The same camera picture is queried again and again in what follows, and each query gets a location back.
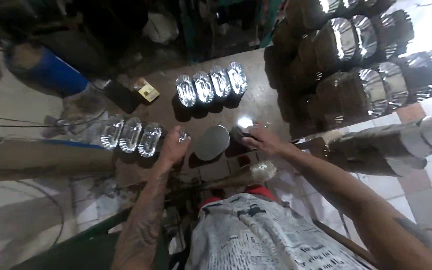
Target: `tattooed arm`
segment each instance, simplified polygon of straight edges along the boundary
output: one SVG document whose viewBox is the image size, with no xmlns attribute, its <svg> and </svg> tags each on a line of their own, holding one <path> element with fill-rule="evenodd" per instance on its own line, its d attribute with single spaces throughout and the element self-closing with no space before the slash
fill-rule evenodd
<svg viewBox="0 0 432 270">
<path fill-rule="evenodd" d="M 151 269 L 164 209 L 164 195 L 168 173 L 188 150 L 191 138 L 178 142 L 176 126 L 167 135 L 161 155 L 153 168 L 145 176 L 146 187 L 129 214 L 127 222 L 116 244 L 112 270 Z"/>
<path fill-rule="evenodd" d="M 244 144 L 285 158 L 332 205 L 352 219 L 380 269 L 432 269 L 432 252 L 407 226 L 413 223 L 371 188 L 343 169 L 281 142 L 264 127 L 253 126 L 249 132 L 258 141 L 246 137 Z"/>
</svg>

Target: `round metal disc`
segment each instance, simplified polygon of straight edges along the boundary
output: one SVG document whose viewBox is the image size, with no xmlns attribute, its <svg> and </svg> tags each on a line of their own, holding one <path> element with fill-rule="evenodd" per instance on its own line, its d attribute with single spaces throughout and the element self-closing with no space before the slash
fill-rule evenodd
<svg viewBox="0 0 432 270">
<path fill-rule="evenodd" d="M 230 133 L 224 126 L 208 128 L 194 145 L 194 154 L 202 161 L 210 161 L 230 145 Z"/>
</svg>

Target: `small yellow box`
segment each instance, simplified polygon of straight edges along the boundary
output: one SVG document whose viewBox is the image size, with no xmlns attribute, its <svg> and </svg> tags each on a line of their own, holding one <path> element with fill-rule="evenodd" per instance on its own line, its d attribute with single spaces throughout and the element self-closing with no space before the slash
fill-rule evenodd
<svg viewBox="0 0 432 270">
<path fill-rule="evenodd" d="M 150 85 L 144 78 L 139 78 L 138 82 L 136 83 L 135 88 L 141 87 L 141 89 L 138 90 L 138 92 L 143 96 L 148 102 L 154 101 L 158 96 L 159 92 Z"/>
</svg>

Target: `hand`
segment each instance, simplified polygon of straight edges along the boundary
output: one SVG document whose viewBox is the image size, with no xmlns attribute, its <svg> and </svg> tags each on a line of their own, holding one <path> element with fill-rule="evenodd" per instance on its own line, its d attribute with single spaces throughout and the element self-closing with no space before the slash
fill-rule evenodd
<svg viewBox="0 0 432 270">
<path fill-rule="evenodd" d="M 281 139 L 271 132 L 269 129 L 254 125 L 248 128 L 249 134 L 254 138 L 244 137 L 241 139 L 242 143 L 252 149 L 260 150 L 268 155 L 281 154 L 288 147 L 290 143 L 284 143 Z"/>
<path fill-rule="evenodd" d="M 183 127 L 181 126 L 175 126 L 167 133 L 158 160 L 162 164 L 172 167 L 174 163 L 180 161 L 184 154 L 186 154 L 186 151 L 188 151 L 191 137 L 188 136 L 182 142 L 178 141 L 182 129 Z"/>
</svg>

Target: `black electrical cable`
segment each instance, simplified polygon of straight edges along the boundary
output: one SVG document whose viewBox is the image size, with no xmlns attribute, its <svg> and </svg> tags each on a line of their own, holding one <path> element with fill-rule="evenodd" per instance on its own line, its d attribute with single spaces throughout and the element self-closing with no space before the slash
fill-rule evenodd
<svg viewBox="0 0 432 270">
<path fill-rule="evenodd" d="M 23 184 L 23 185 L 26 185 L 28 187 L 32 187 L 32 188 L 38 190 L 39 192 L 41 192 L 44 195 L 46 195 L 46 197 L 57 206 L 57 209 L 59 210 L 59 217 L 61 218 L 61 228 L 59 229 L 59 233 L 57 234 L 56 239 L 54 239 L 54 242 L 51 245 L 51 246 L 54 246 L 58 242 L 58 240 L 60 239 L 61 234 L 63 233 L 63 227 L 64 227 L 64 212 L 63 212 L 63 208 L 58 203 L 58 201 L 55 198 L 53 198 L 53 196 L 51 196 L 48 192 L 44 191 L 44 189 L 40 188 L 39 186 L 30 184 L 30 183 L 27 183 L 27 182 L 23 182 L 23 181 L 20 181 L 20 180 L 18 180 L 16 182 L 18 182 L 20 184 Z"/>
<path fill-rule="evenodd" d="M 98 120 L 99 117 L 101 117 L 104 113 L 106 112 L 106 110 L 104 110 L 102 113 L 100 113 L 98 116 L 94 117 L 91 120 L 87 120 L 81 123 L 74 123 L 74 124 L 63 124 L 63 125 L 0 125 L 0 127 L 61 127 L 61 126 L 77 126 L 77 125 L 83 125 L 83 124 L 87 124 L 90 122 L 93 122 L 94 120 Z"/>
<path fill-rule="evenodd" d="M 25 123 L 33 123 L 33 124 L 37 124 L 38 122 L 34 122 L 34 121 L 26 121 L 26 120 L 16 120 L 16 119 L 10 119 L 10 118 L 3 118 L 0 117 L 1 120 L 8 120 L 8 121 L 14 121 L 14 122 L 25 122 Z"/>
</svg>

